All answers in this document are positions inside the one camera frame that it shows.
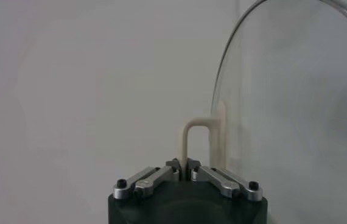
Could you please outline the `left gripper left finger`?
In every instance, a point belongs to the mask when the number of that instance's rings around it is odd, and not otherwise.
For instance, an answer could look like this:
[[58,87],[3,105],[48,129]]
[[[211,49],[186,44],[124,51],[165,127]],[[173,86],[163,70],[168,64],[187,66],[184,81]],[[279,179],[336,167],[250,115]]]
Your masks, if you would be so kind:
[[113,197],[126,200],[136,192],[141,198],[153,195],[155,189],[165,181],[180,181],[181,166],[178,159],[167,161],[163,167],[146,167],[127,179],[118,179],[113,186]]

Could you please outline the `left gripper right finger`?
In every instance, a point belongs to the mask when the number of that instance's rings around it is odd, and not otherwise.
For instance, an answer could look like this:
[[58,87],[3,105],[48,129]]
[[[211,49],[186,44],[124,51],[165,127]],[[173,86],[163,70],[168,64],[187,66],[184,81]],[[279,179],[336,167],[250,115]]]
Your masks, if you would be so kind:
[[187,173],[191,181],[211,183],[228,198],[243,197],[248,201],[263,198],[263,190],[257,181],[247,181],[226,169],[202,166],[200,161],[188,159]]

